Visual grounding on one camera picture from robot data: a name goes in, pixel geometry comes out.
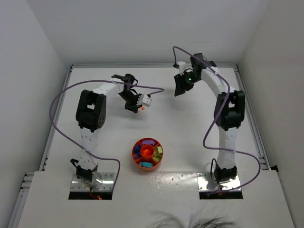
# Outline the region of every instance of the human hair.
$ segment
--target human hair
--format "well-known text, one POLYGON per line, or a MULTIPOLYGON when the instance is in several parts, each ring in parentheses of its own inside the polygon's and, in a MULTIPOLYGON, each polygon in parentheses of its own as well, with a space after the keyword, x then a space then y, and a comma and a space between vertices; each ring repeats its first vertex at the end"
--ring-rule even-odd
POLYGON ((224 217, 195 219, 191 216, 189 225, 185 227, 181 220, 169 213, 157 212, 163 218, 152 223, 148 228, 238 228, 235 222, 227 221, 224 217))

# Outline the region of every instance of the orange bowl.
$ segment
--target orange bowl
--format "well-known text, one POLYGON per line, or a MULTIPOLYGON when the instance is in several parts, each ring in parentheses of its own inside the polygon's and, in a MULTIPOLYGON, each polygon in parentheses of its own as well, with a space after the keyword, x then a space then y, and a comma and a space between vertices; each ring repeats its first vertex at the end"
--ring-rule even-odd
POLYGON ((162 145, 155 139, 152 138, 143 138, 139 141, 137 141, 132 149, 132 159, 135 163, 135 165, 143 170, 143 171, 153 171, 155 169, 157 169, 161 162, 162 162, 162 157, 163 157, 163 153, 162 153, 162 157, 160 159, 159 162, 155 161, 154 158, 154 150, 157 147, 161 147, 162 151, 162 145), (146 168, 140 165, 140 162, 148 162, 148 163, 152 163, 153 166, 146 168))

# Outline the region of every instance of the purple block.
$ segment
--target purple block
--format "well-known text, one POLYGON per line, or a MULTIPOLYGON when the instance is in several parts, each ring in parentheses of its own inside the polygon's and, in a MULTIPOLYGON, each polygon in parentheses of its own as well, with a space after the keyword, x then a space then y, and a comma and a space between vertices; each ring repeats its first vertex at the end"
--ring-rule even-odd
POLYGON ((155 146, 155 141, 153 140, 145 140, 142 142, 142 145, 151 145, 151 146, 155 146))

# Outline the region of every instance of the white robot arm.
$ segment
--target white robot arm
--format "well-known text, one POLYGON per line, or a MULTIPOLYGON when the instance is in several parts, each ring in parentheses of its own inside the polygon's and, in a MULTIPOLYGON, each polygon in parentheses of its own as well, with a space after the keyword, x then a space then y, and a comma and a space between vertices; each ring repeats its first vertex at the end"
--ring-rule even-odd
MULTIPOLYGON (((201 53, 194 56, 203 59, 201 53)), ((211 68, 218 72, 216 64, 212 61, 207 62, 211 68)), ((225 95, 228 92, 227 85, 217 77, 210 69, 191 58, 193 69, 187 69, 184 62, 177 62, 174 67, 179 69, 179 74, 174 77, 176 83, 175 96, 185 93, 193 88, 194 83, 203 80, 210 87, 217 97, 217 104, 214 116, 217 114, 225 95)), ((234 179, 237 175, 235 161, 236 137, 240 123, 244 120, 245 94, 230 87, 229 100, 225 105, 220 117, 216 121, 219 130, 219 148, 231 149, 232 151, 219 150, 216 159, 216 169, 214 176, 218 183, 234 179)))
MULTIPOLYGON (((137 113, 138 108, 143 105, 150 106, 152 101, 150 96, 138 94, 132 89, 132 86, 117 83, 133 84, 134 81, 137 82, 133 75, 114 75, 111 81, 92 91, 83 90, 79 99, 76 120, 80 127, 81 144, 90 152, 98 146, 98 133, 105 123, 106 102, 111 97, 119 94, 126 101, 125 109, 134 113, 137 113)), ((92 179, 92 172, 97 168, 96 158, 83 151, 79 160, 72 159, 71 162, 76 167, 78 176, 87 181, 92 179)))

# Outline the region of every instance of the orange wire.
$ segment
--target orange wire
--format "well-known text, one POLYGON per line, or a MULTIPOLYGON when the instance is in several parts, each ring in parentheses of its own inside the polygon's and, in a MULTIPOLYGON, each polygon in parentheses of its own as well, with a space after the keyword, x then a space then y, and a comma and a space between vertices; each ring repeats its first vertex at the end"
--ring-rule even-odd
POLYGON ((92 189, 90 189, 90 196, 96 200, 96 197, 92 194, 92 189))
POLYGON ((95 200, 101 200, 101 197, 100 196, 94 196, 93 194, 92 194, 92 189, 90 189, 90 196, 91 197, 93 197, 95 200))

